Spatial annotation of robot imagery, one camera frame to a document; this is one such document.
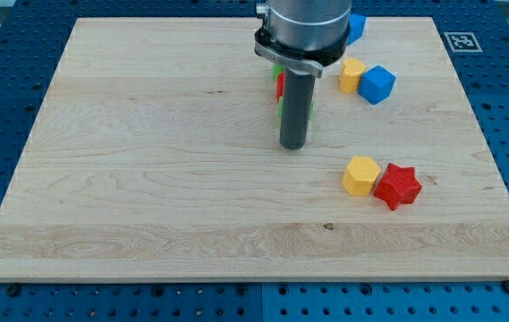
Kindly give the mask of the blue block behind arm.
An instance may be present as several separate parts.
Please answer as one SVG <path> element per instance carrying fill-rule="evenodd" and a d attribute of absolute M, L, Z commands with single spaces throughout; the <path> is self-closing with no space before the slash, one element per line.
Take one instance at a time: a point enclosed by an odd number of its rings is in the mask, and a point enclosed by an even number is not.
<path fill-rule="evenodd" d="M 347 40 L 348 46 L 362 37 L 366 22 L 367 17 L 364 15 L 360 15 L 357 13 L 352 13 L 350 15 L 349 18 L 350 34 Z"/>

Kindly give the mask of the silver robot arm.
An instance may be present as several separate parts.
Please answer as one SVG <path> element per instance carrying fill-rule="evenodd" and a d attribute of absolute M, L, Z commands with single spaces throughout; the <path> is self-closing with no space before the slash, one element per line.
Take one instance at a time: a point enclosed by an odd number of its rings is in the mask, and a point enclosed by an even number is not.
<path fill-rule="evenodd" d="M 254 51 L 268 61 L 315 78 L 338 61 L 350 35 L 351 0 L 266 0 L 256 4 L 262 20 Z"/>

